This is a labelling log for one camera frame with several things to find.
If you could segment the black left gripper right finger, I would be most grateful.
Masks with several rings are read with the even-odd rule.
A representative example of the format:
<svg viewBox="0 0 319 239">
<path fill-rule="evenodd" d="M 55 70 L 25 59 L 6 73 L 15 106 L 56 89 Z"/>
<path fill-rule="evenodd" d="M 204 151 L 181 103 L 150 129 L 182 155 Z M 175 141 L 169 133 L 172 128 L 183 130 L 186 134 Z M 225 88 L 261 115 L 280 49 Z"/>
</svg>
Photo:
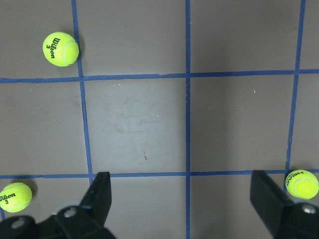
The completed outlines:
<svg viewBox="0 0 319 239">
<path fill-rule="evenodd" d="M 319 206 L 288 196 L 263 170 L 252 171 L 250 202 L 274 239 L 319 237 Z"/>
</svg>

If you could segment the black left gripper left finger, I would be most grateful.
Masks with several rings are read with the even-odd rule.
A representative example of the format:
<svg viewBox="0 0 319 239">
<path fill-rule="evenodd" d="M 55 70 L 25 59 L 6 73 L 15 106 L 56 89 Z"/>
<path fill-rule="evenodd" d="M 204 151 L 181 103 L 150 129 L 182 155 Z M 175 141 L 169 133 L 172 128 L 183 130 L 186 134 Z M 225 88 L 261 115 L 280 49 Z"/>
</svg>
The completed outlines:
<svg viewBox="0 0 319 239">
<path fill-rule="evenodd" d="M 99 172 L 79 205 L 61 209 L 57 214 L 36 223 L 22 215 L 0 223 L 2 239 L 114 239 L 104 227 L 112 204 L 109 172 Z"/>
</svg>

